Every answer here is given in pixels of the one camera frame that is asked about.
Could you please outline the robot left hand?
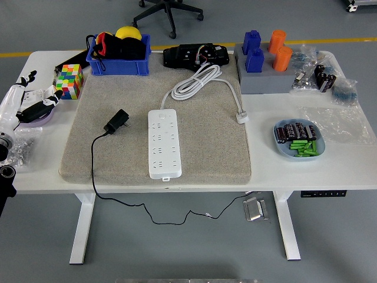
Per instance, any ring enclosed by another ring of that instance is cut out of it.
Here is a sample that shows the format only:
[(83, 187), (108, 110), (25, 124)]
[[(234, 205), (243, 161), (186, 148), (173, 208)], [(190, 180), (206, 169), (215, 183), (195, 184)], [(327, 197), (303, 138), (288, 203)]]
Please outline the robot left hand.
[(19, 123), (31, 123), (49, 114), (57, 106), (63, 91), (51, 85), (46, 90), (27, 91), (26, 87), (35, 80), (37, 71), (21, 77), (5, 95), (1, 103), (1, 138), (13, 140), (14, 130)]

